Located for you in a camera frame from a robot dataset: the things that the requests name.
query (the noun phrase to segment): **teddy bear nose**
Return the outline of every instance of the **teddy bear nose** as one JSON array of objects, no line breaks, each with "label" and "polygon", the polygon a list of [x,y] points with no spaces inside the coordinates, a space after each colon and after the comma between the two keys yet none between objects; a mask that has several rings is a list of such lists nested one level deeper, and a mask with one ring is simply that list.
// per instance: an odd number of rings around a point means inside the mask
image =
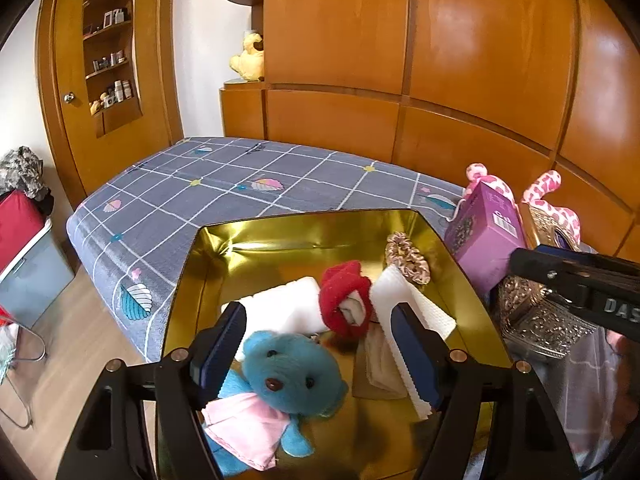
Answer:
[{"label": "teddy bear nose", "polygon": [[278,390],[281,390],[282,387],[284,386],[284,384],[282,384],[282,381],[279,379],[274,379],[272,377],[267,377],[264,380],[264,385],[270,389],[272,392],[277,392]]}]

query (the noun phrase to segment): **pink cloth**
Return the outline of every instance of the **pink cloth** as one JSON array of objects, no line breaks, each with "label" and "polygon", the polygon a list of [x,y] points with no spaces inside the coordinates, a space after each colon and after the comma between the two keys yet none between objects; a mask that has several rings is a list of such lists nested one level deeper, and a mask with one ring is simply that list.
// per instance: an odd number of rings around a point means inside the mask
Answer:
[{"label": "pink cloth", "polygon": [[258,471],[275,467],[276,449],[290,422],[287,413],[247,393],[212,400],[202,415],[204,431],[229,453]]}]

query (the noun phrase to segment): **white paper towel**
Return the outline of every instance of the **white paper towel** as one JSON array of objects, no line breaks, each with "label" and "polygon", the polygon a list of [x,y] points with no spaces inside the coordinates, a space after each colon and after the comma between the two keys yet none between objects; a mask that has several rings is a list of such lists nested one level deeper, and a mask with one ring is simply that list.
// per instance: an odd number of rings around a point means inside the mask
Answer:
[{"label": "white paper towel", "polygon": [[391,332],[391,311],[398,303],[408,303],[422,325],[429,330],[435,330],[443,340],[453,332],[456,320],[446,314],[433,301],[425,298],[417,288],[407,282],[395,266],[387,267],[380,274],[380,277],[371,286],[369,297],[415,411],[420,419],[427,418],[431,415],[431,405],[418,396],[409,370],[404,364],[400,349]]},{"label": "white paper towel", "polygon": [[322,322],[318,303],[319,293],[318,282],[311,276],[305,276],[237,300],[246,310],[246,331],[236,352],[236,359],[244,359],[244,340],[258,330],[272,330],[281,334],[326,332],[328,328]]}]

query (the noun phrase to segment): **silver ornate box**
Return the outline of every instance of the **silver ornate box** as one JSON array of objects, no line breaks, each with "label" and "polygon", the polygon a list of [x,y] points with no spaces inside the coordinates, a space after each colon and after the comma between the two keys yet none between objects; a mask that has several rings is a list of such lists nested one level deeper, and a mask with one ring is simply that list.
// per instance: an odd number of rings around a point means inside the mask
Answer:
[{"label": "silver ornate box", "polygon": [[[520,204],[527,245],[551,245],[579,251],[571,235],[551,216]],[[596,326],[547,299],[548,289],[517,276],[507,276],[498,286],[497,317],[508,342],[547,358],[561,359],[581,337]]]}]

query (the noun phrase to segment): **wooden cabinet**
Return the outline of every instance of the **wooden cabinet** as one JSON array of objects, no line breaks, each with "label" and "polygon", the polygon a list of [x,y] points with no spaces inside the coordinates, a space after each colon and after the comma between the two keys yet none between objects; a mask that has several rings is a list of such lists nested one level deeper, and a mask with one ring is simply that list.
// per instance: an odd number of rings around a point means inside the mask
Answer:
[{"label": "wooden cabinet", "polygon": [[238,115],[259,108],[255,95],[225,89],[227,134],[391,159],[460,186],[482,162],[516,198],[555,168],[548,199],[578,212],[583,241],[633,253],[640,54],[603,0],[232,1],[252,6],[266,69],[263,124]]},{"label": "wooden cabinet", "polygon": [[633,226],[618,252],[620,258],[640,263],[640,226]]},{"label": "wooden cabinet", "polygon": [[391,162],[397,103],[329,92],[269,90],[267,110],[270,140]]},{"label": "wooden cabinet", "polygon": [[598,252],[613,254],[631,225],[631,214],[600,190],[558,165],[562,186],[549,200],[573,209],[580,217],[582,240]]},{"label": "wooden cabinet", "polygon": [[575,48],[575,0],[416,0],[412,97],[552,148]]},{"label": "wooden cabinet", "polygon": [[408,0],[264,0],[265,79],[402,88]]},{"label": "wooden cabinet", "polygon": [[220,109],[228,137],[264,139],[262,83],[225,83],[220,89]]},{"label": "wooden cabinet", "polygon": [[549,167],[545,156],[491,130],[417,108],[402,111],[393,159],[398,166],[466,187],[468,180],[460,169],[482,161],[515,196]]},{"label": "wooden cabinet", "polygon": [[560,154],[633,209],[640,205],[640,54],[603,0],[579,0],[574,106]]}]

